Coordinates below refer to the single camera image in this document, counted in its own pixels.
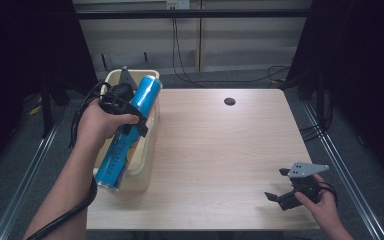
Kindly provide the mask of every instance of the black curtain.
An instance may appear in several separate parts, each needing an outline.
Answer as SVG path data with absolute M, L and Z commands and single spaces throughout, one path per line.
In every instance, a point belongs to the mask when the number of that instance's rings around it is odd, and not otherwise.
M 384 167 L 384 1 L 334 2 L 313 1 L 314 9 L 336 4 L 340 11 L 331 20 L 307 19 L 288 81 L 298 79 L 308 97 L 321 72 L 335 106 Z
M 46 84 L 59 105 L 66 89 L 86 94 L 96 75 L 80 23 L 43 13 L 74 13 L 71 0 L 0 1 L 0 150 L 20 119 L 23 99 Z

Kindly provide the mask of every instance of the wooden table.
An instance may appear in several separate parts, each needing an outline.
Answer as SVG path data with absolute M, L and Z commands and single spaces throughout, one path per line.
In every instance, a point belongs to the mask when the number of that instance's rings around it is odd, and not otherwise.
M 279 168 L 311 162 L 282 91 L 163 89 L 159 103 L 149 188 L 99 190 L 88 229 L 318 228 L 304 207 L 282 211 L 264 195 L 292 190 Z

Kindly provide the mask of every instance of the black cable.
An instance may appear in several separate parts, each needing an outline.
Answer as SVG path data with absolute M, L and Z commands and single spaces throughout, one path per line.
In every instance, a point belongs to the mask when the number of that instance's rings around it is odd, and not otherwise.
M 338 194 L 336 192 L 336 189 L 331 184 L 329 184 L 327 182 L 319 182 L 319 184 L 325 184 L 327 186 L 327 187 L 320 186 L 320 188 L 332 193 L 333 198 L 335 199 L 336 206 L 338 206 L 339 200 L 338 200 Z
M 79 127 L 80 119 L 83 116 L 83 112 L 86 110 L 87 106 L 90 102 L 92 102 L 95 99 L 95 97 L 88 99 L 88 101 L 83 101 L 82 104 L 77 109 L 73 121 L 71 122 L 71 142 L 69 147 L 74 147 L 77 141 L 77 129 Z
M 208 80 L 202 80 L 202 81 L 195 81 L 195 83 L 203 83 L 203 82 L 223 82 L 223 83 L 230 83 L 230 82 L 237 82 L 237 83 L 250 83 L 250 82 L 258 82 L 258 81 L 261 81 L 261 80 L 264 80 L 264 79 L 267 79 L 267 78 L 270 78 L 271 76 L 274 76 L 282 71 L 284 71 L 285 69 L 282 69 L 282 70 L 279 70 L 269 76 L 265 76 L 265 77 L 261 77 L 261 78 L 257 78 L 257 79 L 254 79 L 254 80 L 244 80 L 244 81 L 223 81 L 223 80 L 220 80 L 220 81 L 208 81 Z
M 33 107 L 30 107 L 29 109 L 25 110 L 23 112 L 23 114 L 27 114 L 27 113 L 31 112 L 33 109 L 35 109 L 35 108 L 37 108 L 37 107 L 39 107 L 41 105 L 42 105 L 42 101 L 39 101 Z
M 161 240 L 167 240 L 167 237 L 165 237 L 161 231 L 158 231 L 158 235 Z
M 92 183 L 90 185 L 89 194 L 85 200 L 83 200 L 79 205 L 77 205 L 73 209 L 67 211 L 66 213 L 64 213 L 54 221 L 50 222 L 49 224 L 41 228 L 39 231 L 35 232 L 33 235 L 27 238 L 27 240 L 44 238 L 46 235 L 48 235 L 49 233 L 57 229 L 62 224 L 66 223 L 72 217 L 74 217 L 78 213 L 85 210 L 93 202 L 93 200 L 95 200 L 97 192 L 98 192 L 98 187 L 96 185 L 95 178 L 92 176 Z
M 132 235 L 133 240 L 138 240 L 138 237 L 136 236 L 136 232 L 135 231 L 130 231 L 130 234 Z
M 330 98 L 329 109 L 328 109 L 328 112 L 327 112 L 326 117 L 324 119 L 325 119 L 324 123 L 318 123 L 314 126 L 300 129 L 300 132 L 302 132 L 302 134 L 305 132 L 308 132 L 311 129 L 314 129 L 312 132 L 310 132 L 309 134 L 307 133 L 305 136 L 302 137 L 304 139 L 304 142 L 308 142 L 308 141 L 311 141 L 317 137 L 320 137 L 320 135 L 326 133 L 327 130 L 329 129 L 329 127 L 331 126 L 332 119 L 333 119 L 333 99 L 332 99 L 332 97 Z
M 287 67 L 287 66 L 271 66 L 271 67 L 269 67 L 269 69 L 267 69 L 267 75 L 270 76 L 269 77 L 270 78 L 270 83 L 269 83 L 269 86 L 267 87 L 268 89 L 271 88 L 271 85 L 273 83 L 273 79 L 271 78 L 272 75 L 270 75 L 270 70 L 273 69 L 273 68 L 283 68 L 283 70 L 285 70 L 285 69 L 289 69 L 291 67 Z
M 176 71 L 176 67 L 175 67 L 175 64 L 174 64 L 174 52 L 175 52 L 175 49 L 176 49 L 176 43 L 177 43 L 177 52 L 178 52 L 178 56 L 179 56 L 179 60 L 180 60 L 180 65 L 182 67 L 182 70 L 183 70 L 183 73 L 184 75 L 186 76 L 187 79 L 184 79 L 182 78 Z M 182 62 L 182 57 L 180 56 L 180 47 L 179 47 L 179 39 L 177 37 L 177 23 L 176 23 L 176 19 L 173 18 L 173 52 L 172 52 L 172 63 L 173 63 L 173 70 L 174 70 L 174 73 L 176 74 L 176 76 L 182 80 L 182 81 L 185 81 L 187 83 L 191 83 L 197 87 L 200 87 L 200 88 L 205 88 L 204 86 L 201 86 L 199 84 L 196 84 L 194 83 L 190 78 L 189 76 L 186 74 L 185 72 L 185 69 L 183 67 L 183 62 Z

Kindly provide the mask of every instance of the finger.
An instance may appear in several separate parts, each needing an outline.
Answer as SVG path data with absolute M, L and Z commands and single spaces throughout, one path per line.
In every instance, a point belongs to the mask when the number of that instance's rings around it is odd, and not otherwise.
M 114 116 L 117 118 L 119 125 L 123 124 L 136 124 L 139 122 L 139 117 L 133 114 L 123 114 Z
M 302 205 L 304 205 L 306 208 L 308 208 L 308 210 L 310 210 L 310 212 L 314 209 L 314 207 L 316 206 L 313 201 L 311 201 L 307 196 L 305 196 L 303 193 L 301 192 L 295 192 L 294 194 L 295 198 L 300 202 L 302 203 Z
M 99 102 L 99 99 L 95 98 L 95 99 L 93 99 L 93 100 L 89 103 L 89 106 L 92 106 L 92 105 L 96 105 L 96 106 L 98 106 L 98 102 Z
M 327 191 L 327 190 L 321 190 L 320 193 L 320 199 L 321 200 L 325 200 L 325 201 L 335 201 L 335 197 L 333 196 L 333 193 L 331 193 L 330 191 Z
M 318 173 L 313 174 L 313 177 L 316 179 L 317 182 L 324 182 L 325 180 L 320 176 Z

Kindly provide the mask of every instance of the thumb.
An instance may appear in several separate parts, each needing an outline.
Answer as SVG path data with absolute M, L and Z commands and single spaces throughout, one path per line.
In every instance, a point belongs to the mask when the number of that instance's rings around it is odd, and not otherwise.
M 118 125 L 136 124 L 139 122 L 139 117 L 133 114 L 114 115 Z
M 308 210 L 310 210 L 310 212 L 313 211 L 314 207 L 316 206 L 313 201 L 311 201 L 307 196 L 305 196 L 303 193 L 301 192 L 295 192 L 294 194 L 295 198 L 300 202 L 302 203 L 302 205 L 304 205 L 306 208 L 308 208 Z

